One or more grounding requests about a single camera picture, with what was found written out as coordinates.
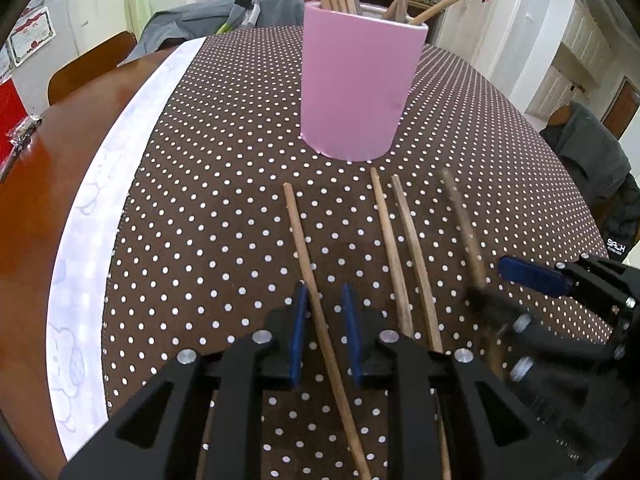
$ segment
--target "metal screw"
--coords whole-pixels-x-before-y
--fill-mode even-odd
[[[380,341],[383,343],[396,343],[400,339],[400,335],[395,330],[386,329],[378,334]]]
[[[524,376],[527,375],[527,372],[531,370],[532,366],[533,359],[531,357],[523,357],[511,370],[511,380],[514,383],[520,382],[521,380],[523,380]]]
[[[271,334],[271,332],[269,332],[268,330],[256,330],[251,336],[251,339],[254,340],[254,343],[258,343],[258,345],[264,345],[265,343],[268,343],[269,341],[271,341],[271,338],[273,338],[273,334]]]
[[[474,360],[474,353],[468,348],[458,348],[453,352],[453,357],[455,357],[459,363],[470,363]]]
[[[516,321],[513,323],[513,331],[520,334],[524,332],[527,326],[531,323],[531,316],[529,314],[522,314]]]
[[[613,357],[615,357],[616,361],[620,361],[626,354],[625,347],[620,345],[613,351]]]
[[[178,357],[178,362],[180,364],[190,365],[196,360],[196,358],[198,357],[198,354],[196,354],[195,350],[191,350],[190,348],[185,348],[178,352],[177,357]]]

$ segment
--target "pink cup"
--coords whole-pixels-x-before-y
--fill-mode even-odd
[[[428,31],[362,8],[357,16],[306,4],[302,40],[302,138],[316,152],[353,162],[391,147]]]

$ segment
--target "polka dot tablecloth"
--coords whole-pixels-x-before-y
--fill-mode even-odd
[[[571,178],[520,113],[459,57],[425,46],[390,151],[367,163],[331,160],[300,139],[301,28],[209,38],[176,87],[130,188],[111,263],[103,369],[114,413],[182,348],[219,351],[290,302],[300,279],[282,190],[298,197],[310,256],[354,420],[373,476],[385,478],[386,398],[347,374],[340,288],[397,325],[369,169],[397,173],[430,274],[447,352],[477,356],[481,320],[465,305],[470,272],[439,178],[449,168],[481,241],[488,287],[530,306],[560,336],[603,342],[609,328],[571,300],[503,282],[504,254],[542,264],[604,255]],[[424,321],[393,193],[387,204],[414,306]],[[511,348],[501,342],[503,367]],[[357,475],[309,323],[298,389],[264,396],[262,476]]]

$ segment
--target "wooden chair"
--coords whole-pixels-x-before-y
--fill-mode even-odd
[[[63,66],[49,81],[49,105],[54,105],[89,81],[116,68],[136,44],[136,37],[126,30]]]

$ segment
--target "wooden door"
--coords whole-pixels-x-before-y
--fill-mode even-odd
[[[613,101],[603,124],[617,138],[622,137],[626,127],[638,111],[640,106],[640,92],[625,77],[618,97]]]

